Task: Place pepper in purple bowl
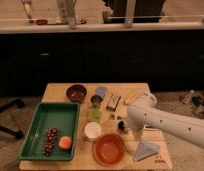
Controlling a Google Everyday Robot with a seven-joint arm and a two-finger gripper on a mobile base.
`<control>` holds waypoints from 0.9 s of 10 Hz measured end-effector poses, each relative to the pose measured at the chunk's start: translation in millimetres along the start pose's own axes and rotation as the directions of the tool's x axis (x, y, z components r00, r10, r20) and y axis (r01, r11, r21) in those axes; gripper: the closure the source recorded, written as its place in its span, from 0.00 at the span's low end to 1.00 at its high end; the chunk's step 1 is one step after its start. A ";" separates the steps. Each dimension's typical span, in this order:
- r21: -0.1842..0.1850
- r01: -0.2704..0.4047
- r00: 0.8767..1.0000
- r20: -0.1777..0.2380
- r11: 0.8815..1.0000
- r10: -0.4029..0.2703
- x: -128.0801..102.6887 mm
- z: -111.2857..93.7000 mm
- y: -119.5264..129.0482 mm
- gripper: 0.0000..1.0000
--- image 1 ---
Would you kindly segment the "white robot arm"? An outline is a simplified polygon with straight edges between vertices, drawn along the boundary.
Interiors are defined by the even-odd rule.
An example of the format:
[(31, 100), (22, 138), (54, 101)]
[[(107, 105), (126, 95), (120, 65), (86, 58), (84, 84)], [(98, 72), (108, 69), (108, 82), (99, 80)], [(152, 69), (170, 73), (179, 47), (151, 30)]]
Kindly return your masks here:
[(127, 122), (134, 130), (144, 125), (161, 129), (171, 135), (204, 148), (204, 120), (159, 110), (152, 93), (138, 96), (127, 107)]

